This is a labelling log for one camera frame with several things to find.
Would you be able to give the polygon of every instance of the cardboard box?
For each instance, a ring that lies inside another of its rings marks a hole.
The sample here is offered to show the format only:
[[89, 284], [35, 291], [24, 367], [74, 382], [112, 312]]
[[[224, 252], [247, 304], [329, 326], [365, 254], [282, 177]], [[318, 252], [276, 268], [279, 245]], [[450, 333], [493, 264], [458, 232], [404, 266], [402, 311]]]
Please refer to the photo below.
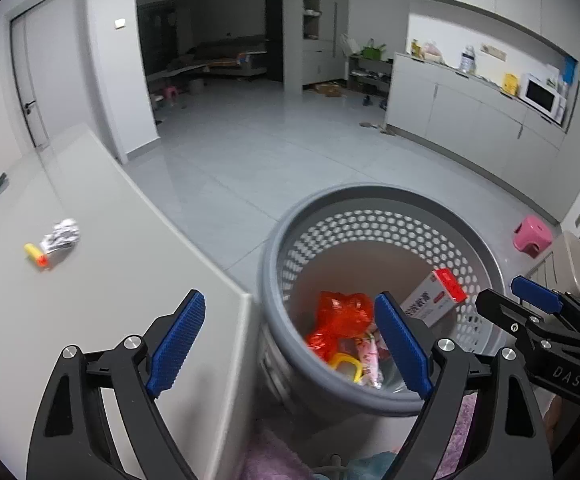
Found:
[[340, 97], [342, 95], [341, 87], [334, 83], [319, 83], [314, 85], [314, 89], [327, 97]]
[[409, 317], [421, 319], [432, 326], [457, 305], [464, 303], [468, 295], [456, 281], [450, 269], [430, 272], [414, 292], [401, 303]]

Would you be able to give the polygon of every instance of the bottle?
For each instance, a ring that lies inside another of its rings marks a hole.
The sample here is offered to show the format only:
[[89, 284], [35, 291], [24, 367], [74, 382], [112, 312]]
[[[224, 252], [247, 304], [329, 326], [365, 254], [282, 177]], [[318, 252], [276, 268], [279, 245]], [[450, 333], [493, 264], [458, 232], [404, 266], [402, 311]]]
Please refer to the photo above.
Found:
[[410, 55], [412, 57], [421, 57], [421, 47], [417, 43], [417, 40], [412, 40], [412, 45], [410, 46]]
[[474, 47], [471, 45], [466, 45], [465, 50], [460, 55], [460, 66], [458, 67], [460, 72], [466, 74], [474, 75], [476, 72], [476, 62], [474, 61]]

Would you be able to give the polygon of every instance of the dark door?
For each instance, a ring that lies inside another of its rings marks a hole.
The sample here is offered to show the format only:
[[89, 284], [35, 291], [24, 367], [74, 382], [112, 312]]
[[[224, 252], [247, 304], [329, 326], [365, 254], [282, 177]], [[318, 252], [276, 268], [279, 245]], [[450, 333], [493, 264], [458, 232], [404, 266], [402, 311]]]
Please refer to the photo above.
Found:
[[283, 0], [265, 0], [267, 78], [283, 82]]
[[165, 70], [177, 57], [177, 19], [172, 6], [139, 7], [139, 40], [146, 74]]

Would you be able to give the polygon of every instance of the red plastic bag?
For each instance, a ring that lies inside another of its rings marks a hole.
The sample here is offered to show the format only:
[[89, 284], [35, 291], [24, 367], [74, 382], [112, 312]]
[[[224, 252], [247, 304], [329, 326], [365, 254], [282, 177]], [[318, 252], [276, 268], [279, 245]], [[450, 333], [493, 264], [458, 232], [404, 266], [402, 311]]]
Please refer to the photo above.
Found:
[[374, 305], [365, 294], [321, 292], [317, 326], [305, 341], [314, 353], [329, 362], [337, 352], [339, 338], [358, 337], [374, 319]]

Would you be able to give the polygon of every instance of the wall outlet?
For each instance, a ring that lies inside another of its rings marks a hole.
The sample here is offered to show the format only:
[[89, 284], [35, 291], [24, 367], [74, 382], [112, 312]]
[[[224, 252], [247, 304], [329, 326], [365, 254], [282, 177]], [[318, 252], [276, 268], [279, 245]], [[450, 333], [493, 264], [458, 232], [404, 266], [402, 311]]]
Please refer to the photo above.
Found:
[[503, 50], [492, 45], [486, 45], [485, 43], [481, 44], [481, 51], [489, 54], [490, 56], [499, 58], [501, 61], [505, 61], [507, 59], [507, 54], [503, 52]]

